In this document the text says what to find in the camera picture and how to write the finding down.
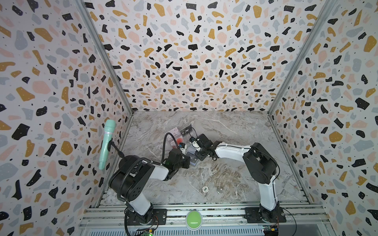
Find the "red circle credit card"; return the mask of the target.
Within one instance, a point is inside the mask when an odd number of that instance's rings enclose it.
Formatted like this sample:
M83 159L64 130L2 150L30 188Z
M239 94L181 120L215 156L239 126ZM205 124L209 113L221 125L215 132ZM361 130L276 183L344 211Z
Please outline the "red circle credit card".
M178 136L178 137L176 137L176 142L177 142L178 145L179 145L180 143L184 143L183 136Z

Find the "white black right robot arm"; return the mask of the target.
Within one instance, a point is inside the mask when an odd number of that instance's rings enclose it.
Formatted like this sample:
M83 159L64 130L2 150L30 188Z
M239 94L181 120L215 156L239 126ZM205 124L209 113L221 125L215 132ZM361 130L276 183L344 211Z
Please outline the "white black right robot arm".
M259 216L255 216L254 220L269 223L286 221L285 218L280 220L283 210L277 200L274 184L280 168L263 145L254 143L250 146L239 146L222 141L212 142L204 134L197 138L191 137L190 142L196 149L196 157L201 161L206 157L213 161L226 158L246 165L252 179L258 183L260 192Z

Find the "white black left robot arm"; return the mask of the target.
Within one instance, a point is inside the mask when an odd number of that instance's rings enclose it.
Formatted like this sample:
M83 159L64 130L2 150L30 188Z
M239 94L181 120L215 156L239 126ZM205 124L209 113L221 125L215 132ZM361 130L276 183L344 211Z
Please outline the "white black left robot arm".
M136 155L122 158L119 169L109 181L109 187L117 193L117 199L123 202L127 209L139 216L149 216L152 204L144 196L143 189L148 180L168 181L180 169L190 167L190 157L180 149L172 149L163 163L158 163Z

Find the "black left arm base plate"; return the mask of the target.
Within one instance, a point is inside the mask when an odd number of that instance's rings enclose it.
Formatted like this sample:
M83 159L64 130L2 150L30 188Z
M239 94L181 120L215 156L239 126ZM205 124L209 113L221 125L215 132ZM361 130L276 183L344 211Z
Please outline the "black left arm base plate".
M165 225L167 209L153 209L152 207L145 215L140 215L135 211L125 210L125 224L128 226Z

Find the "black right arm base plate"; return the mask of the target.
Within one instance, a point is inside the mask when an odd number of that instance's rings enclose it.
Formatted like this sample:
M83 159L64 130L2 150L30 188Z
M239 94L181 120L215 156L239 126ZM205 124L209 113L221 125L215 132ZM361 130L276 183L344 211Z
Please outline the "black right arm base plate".
M286 217L280 206L276 206L272 211L262 206L247 207L244 218L248 223L286 223Z

